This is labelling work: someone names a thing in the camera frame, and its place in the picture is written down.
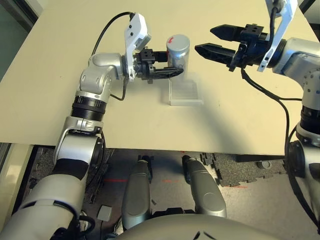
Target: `floor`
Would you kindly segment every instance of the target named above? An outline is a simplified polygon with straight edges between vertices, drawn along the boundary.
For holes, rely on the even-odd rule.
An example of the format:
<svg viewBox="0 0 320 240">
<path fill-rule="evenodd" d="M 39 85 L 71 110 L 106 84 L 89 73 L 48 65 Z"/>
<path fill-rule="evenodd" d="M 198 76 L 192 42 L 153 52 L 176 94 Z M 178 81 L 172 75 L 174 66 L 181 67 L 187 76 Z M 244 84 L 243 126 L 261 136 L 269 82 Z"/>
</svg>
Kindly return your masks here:
<svg viewBox="0 0 320 240">
<path fill-rule="evenodd" d="M 181 165 L 184 154 L 199 156 L 196 152 L 116 150 L 108 161 L 108 171 L 95 203 L 85 203 L 83 206 L 90 216 L 96 216 L 101 205 L 112 207 L 110 221 L 102 223 L 102 235 L 111 231 L 121 215 L 126 179 L 138 155 L 154 156 L 153 179 L 150 185 L 153 212 L 172 207 L 193 209 L 191 189 L 185 183 Z M 216 177 L 210 167 L 207 169 Z M 319 239 L 316 228 L 294 196 L 286 174 L 276 174 L 271 178 L 241 183 L 238 187 L 220 189 L 229 219 L 264 230 L 284 240 Z M 100 223 L 97 221 L 94 231 L 87 236 L 88 240 L 99 239 Z"/>
</svg>

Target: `black ribbed joint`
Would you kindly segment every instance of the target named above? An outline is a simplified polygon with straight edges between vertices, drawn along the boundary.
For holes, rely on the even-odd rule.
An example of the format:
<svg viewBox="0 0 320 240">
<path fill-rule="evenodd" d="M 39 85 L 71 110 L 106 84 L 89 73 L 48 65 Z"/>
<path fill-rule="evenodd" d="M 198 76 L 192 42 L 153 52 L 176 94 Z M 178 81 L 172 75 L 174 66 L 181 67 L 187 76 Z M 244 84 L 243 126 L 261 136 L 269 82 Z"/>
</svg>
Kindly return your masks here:
<svg viewBox="0 0 320 240">
<path fill-rule="evenodd" d="M 320 134 L 320 111 L 303 106 L 300 126 L 310 133 Z"/>
<path fill-rule="evenodd" d="M 86 96 L 75 96 L 72 104 L 71 116 L 93 121 L 102 121 L 107 104 Z"/>
</svg>

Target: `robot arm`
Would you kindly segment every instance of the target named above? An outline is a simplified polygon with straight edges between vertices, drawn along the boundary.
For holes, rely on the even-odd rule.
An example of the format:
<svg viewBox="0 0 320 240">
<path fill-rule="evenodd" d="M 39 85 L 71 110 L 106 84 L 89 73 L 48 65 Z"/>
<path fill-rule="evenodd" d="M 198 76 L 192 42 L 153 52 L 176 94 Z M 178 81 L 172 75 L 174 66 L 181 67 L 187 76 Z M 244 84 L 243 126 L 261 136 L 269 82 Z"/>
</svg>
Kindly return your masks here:
<svg viewBox="0 0 320 240">
<path fill-rule="evenodd" d="M 313 211 L 308 213 L 306 205 L 301 204 L 320 227 L 320 43 L 304 39 L 281 39 L 295 12 L 297 1 L 267 0 L 269 12 L 275 5 L 287 16 L 269 42 L 270 35 L 262 32 L 263 27 L 247 24 L 245 27 L 221 25 L 210 31 L 226 41 L 240 42 L 238 50 L 223 48 L 220 45 L 206 43 L 195 46 L 195 50 L 204 58 L 226 64 L 229 71 L 236 67 L 244 69 L 246 65 L 259 65 L 258 71 L 272 68 L 276 74 L 287 76 L 298 82 L 303 88 L 301 121 L 296 126 L 298 141 L 289 144 L 287 159 L 292 174 L 301 177 L 306 183 Z M 290 178 L 294 193 L 300 193 L 294 177 Z"/>
<path fill-rule="evenodd" d="M 153 64 L 167 62 L 165 52 L 144 49 L 151 39 L 145 18 L 135 13 L 124 32 L 125 55 L 97 53 L 88 61 L 75 93 L 70 116 L 65 120 L 54 150 L 54 169 L 23 201 L 19 210 L 0 233 L 1 240 L 78 239 L 88 169 L 101 158 L 103 117 L 115 80 L 165 79 L 183 69 L 156 69 Z M 133 56 L 135 50 L 142 51 Z"/>
</svg>

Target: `tabletop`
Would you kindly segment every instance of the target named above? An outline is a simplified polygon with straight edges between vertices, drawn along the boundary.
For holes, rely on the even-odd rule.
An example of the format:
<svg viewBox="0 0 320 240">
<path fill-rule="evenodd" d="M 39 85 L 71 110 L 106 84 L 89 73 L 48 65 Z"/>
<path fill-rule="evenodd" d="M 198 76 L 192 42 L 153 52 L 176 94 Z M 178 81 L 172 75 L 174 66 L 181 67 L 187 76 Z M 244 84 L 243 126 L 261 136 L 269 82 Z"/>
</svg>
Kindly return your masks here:
<svg viewBox="0 0 320 240">
<path fill-rule="evenodd" d="M 123 102 L 111 98 L 104 116 L 109 148 L 181 150 L 232 154 L 284 153 L 286 118 L 278 103 L 248 85 L 240 70 L 229 72 L 202 58 L 195 45 L 214 43 L 237 49 L 237 42 L 218 39 L 210 29 L 222 24 L 264 26 L 269 15 L 264 0 L 54 0 L 50 1 L 0 82 L 0 142 L 56 145 L 70 114 L 83 69 L 105 24 L 121 12 L 142 14 L 151 29 L 147 45 L 165 51 L 171 35 L 190 39 L 188 71 L 201 79 L 204 105 L 169 106 L 168 80 L 153 84 L 136 79 Z M 97 52 L 125 51 L 122 17 L 104 35 Z M 317 41 L 297 9 L 284 38 Z M 257 67 L 251 78 L 281 97 L 302 97 L 293 80 Z M 120 96 L 122 83 L 112 83 Z M 301 103 L 286 102 L 290 127 L 300 120 Z"/>
</svg>

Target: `metal cylinder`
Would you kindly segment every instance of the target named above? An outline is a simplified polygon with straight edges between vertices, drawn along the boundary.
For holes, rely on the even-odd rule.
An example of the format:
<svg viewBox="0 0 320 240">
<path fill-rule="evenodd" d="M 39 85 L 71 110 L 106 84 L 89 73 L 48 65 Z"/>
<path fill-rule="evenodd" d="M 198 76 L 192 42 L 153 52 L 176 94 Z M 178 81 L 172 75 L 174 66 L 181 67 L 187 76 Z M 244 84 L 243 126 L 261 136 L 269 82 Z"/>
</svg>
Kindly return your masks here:
<svg viewBox="0 0 320 240">
<path fill-rule="evenodd" d="M 188 70 L 190 40 L 182 34 L 173 35 L 166 41 L 168 67 L 183 69 L 183 73 L 175 78 L 184 79 Z"/>
</svg>

